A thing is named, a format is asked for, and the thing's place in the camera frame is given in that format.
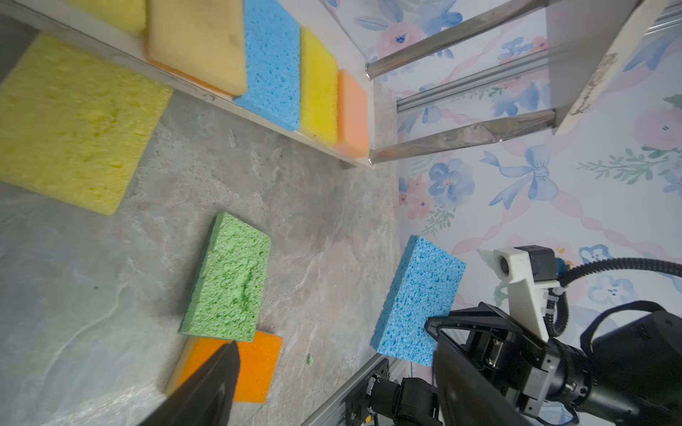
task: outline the white rack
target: white rack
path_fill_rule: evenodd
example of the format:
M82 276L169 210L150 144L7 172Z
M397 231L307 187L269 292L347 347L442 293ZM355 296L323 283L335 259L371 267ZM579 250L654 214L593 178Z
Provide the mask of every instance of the white rack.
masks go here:
M365 76L365 58L322 3L318 1L280 0L280 4L301 26L309 27L315 32L327 49L336 57L339 68L347 69L367 93L369 137L370 148L372 148L374 146L374 92L372 82ZM302 133L290 132L236 105L228 95L212 91L191 80L157 68L147 62L142 38L128 35L71 5L66 0L0 0L0 14L5 14L40 31L60 37L75 46L136 70L176 90L205 100L218 108L318 149L347 164L366 170L373 169L367 158L346 157L332 148L315 142Z

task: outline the white shelf panel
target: white shelf panel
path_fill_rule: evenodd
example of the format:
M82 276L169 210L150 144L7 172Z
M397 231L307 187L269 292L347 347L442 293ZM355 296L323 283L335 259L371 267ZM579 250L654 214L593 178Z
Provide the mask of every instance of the white shelf panel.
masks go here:
M322 3L311 0L281 0L280 3L300 25L310 27L320 37L327 49L336 57L339 68L347 69L365 89L368 96L370 148L373 148L375 134L374 93L372 82L364 74L364 57ZM181 76L157 68L148 63L145 58L143 39L124 33L95 16L74 7L66 0L0 0L0 13L40 31L56 35L114 63L136 70L176 90L205 100L219 108L336 157L343 162L365 170L373 169L367 158L348 158L315 142L302 133L290 132L236 105L230 96L212 91Z

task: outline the gray stone surface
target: gray stone surface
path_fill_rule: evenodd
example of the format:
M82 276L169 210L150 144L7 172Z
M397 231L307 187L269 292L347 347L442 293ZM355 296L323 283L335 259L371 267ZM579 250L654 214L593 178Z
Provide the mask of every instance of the gray stone surface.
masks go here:
M387 143L394 119L379 117ZM284 338L268 402L235 404L231 425L300 424L374 353L400 256L396 179L176 93L114 215L0 183L2 423L135 425L153 410L228 211L272 237L258 329Z

